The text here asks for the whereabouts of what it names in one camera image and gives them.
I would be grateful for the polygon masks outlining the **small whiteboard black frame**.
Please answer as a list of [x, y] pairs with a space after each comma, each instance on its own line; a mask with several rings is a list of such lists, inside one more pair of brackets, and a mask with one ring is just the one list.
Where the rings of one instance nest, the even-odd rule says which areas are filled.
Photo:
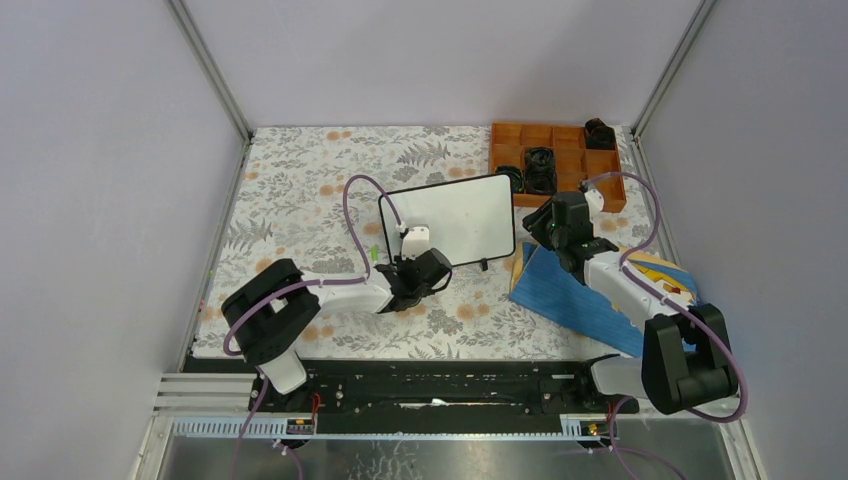
[[453, 266], [484, 264], [516, 249], [510, 181], [493, 174], [390, 192], [378, 201], [388, 253], [398, 260], [400, 226], [426, 225], [430, 249]]

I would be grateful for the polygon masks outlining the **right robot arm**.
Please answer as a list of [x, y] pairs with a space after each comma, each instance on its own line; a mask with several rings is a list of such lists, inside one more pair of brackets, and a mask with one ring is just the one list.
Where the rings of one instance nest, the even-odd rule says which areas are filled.
[[627, 253], [595, 234], [594, 200], [561, 192], [522, 220], [523, 229], [553, 253], [580, 285], [602, 295], [642, 335], [639, 358], [591, 360], [573, 386], [575, 402], [597, 412], [613, 397], [648, 400], [663, 414], [699, 412], [701, 405], [736, 396], [732, 419], [747, 406], [747, 383], [733, 358], [725, 319], [712, 304], [683, 305], [629, 261]]

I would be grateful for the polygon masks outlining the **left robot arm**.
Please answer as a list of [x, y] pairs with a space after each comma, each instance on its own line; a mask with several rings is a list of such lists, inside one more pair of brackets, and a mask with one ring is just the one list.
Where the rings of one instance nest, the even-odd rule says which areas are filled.
[[230, 295], [221, 306], [229, 325], [228, 356], [242, 356], [272, 387], [272, 398], [288, 411], [309, 401], [308, 374], [294, 343], [321, 315], [384, 314], [417, 306], [446, 288], [452, 264], [432, 248], [413, 259], [372, 267], [370, 273], [320, 275], [281, 259]]

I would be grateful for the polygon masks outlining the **black item in tray left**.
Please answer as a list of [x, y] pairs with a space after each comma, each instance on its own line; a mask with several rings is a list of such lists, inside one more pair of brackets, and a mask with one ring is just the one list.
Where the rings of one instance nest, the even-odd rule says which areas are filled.
[[499, 165], [495, 168], [495, 174], [505, 175], [510, 181], [510, 189], [513, 194], [525, 192], [525, 179], [521, 168], [515, 165]]

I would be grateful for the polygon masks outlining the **blue pikachu cloth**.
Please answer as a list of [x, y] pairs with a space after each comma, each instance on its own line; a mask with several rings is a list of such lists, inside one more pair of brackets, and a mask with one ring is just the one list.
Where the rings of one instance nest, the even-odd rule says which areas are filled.
[[523, 242], [520, 259], [509, 294], [512, 302], [625, 355], [642, 356], [643, 334], [602, 294], [564, 271], [553, 252]]

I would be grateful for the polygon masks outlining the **black item in tray middle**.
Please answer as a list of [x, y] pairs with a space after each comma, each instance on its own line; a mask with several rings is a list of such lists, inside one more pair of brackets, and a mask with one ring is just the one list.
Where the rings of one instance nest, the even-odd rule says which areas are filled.
[[533, 147], [524, 155], [525, 192], [553, 195], [557, 192], [556, 157], [548, 147]]

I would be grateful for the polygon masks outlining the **orange compartment tray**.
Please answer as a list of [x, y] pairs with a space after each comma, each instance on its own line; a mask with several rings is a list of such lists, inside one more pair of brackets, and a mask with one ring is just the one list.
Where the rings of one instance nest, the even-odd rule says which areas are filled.
[[[515, 165], [524, 174], [525, 151], [548, 147], [556, 157], [557, 192], [576, 191], [581, 182], [622, 170], [619, 147], [614, 151], [587, 149], [584, 125], [495, 122], [491, 125], [489, 171]], [[513, 194], [517, 207], [539, 207], [548, 195]]]

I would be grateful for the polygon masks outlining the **black item in tray corner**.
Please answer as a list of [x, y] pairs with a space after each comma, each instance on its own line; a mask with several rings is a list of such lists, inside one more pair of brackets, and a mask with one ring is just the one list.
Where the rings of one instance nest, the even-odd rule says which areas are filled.
[[614, 151], [617, 148], [614, 129], [600, 118], [593, 118], [586, 121], [584, 132], [587, 149]]

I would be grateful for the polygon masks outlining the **right aluminium frame post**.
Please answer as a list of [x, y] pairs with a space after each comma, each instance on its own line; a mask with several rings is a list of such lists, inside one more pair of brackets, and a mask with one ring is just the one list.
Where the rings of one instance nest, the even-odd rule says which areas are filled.
[[694, 14], [684, 29], [647, 102], [631, 126], [631, 135], [634, 139], [640, 138], [647, 130], [650, 120], [671, 87], [713, 11], [719, 4], [719, 0], [701, 0], [698, 3]]

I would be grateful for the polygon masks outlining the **aluminium frame post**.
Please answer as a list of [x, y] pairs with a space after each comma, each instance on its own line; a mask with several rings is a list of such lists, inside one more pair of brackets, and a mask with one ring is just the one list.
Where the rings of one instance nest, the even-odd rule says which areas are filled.
[[209, 83], [213, 94], [219, 101], [225, 115], [244, 143], [249, 143], [253, 137], [242, 109], [219, 68], [214, 56], [205, 41], [188, 4], [183, 0], [165, 0], [173, 19], [183, 35], [189, 49], [198, 62], [200, 69]]
[[631, 126], [631, 135], [634, 139], [640, 138], [647, 130], [650, 120], [671, 87], [713, 11], [719, 4], [719, 0], [701, 0], [698, 3], [694, 14], [684, 29], [647, 102]]

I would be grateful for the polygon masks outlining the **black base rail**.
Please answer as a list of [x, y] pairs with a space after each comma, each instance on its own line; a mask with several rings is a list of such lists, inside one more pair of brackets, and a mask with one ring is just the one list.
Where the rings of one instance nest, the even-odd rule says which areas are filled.
[[304, 414], [320, 434], [548, 434], [562, 415], [604, 420], [619, 401], [590, 384], [588, 362], [306, 360], [307, 380], [289, 394], [259, 393], [239, 360], [192, 360], [191, 374], [243, 374], [240, 410]]

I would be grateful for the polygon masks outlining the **left aluminium frame post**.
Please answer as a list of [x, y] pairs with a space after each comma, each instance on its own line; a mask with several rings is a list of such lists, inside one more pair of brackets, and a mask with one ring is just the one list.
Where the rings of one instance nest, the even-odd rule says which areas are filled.
[[242, 109], [219, 68], [214, 56], [205, 41], [188, 4], [183, 0], [165, 0], [173, 19], [183, 35], [189, 49], [198, 62], [200, 69], [209, 83], [213, 94], [219, 101], [225, 115], [244, 143], [249, 143], [253, 137]]

